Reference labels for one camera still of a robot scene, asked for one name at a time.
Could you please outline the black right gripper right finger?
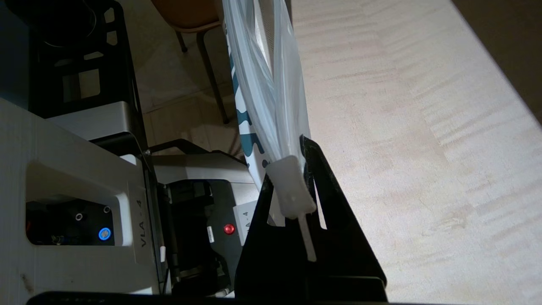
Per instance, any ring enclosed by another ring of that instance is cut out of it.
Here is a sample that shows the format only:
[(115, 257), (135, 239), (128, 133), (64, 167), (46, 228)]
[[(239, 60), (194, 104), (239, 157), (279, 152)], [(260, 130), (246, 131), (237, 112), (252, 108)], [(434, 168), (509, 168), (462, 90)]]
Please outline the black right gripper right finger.
[(320, 210), (308, 217), (317, 260), (309, 266), (312, 299), (387, 302), (387, 278), (320, 146), (300, 137), (310, 194)]

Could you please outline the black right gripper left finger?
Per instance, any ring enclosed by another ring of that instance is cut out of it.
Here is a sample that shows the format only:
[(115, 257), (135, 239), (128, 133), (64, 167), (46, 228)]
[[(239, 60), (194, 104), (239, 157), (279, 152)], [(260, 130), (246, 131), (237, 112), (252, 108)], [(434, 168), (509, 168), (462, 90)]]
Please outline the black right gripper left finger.
[(235, 274), (235, 296), (262, 302), (307, 299), (304, 247), (298, 220), (268, 223), (274, 186), (264, 178)]

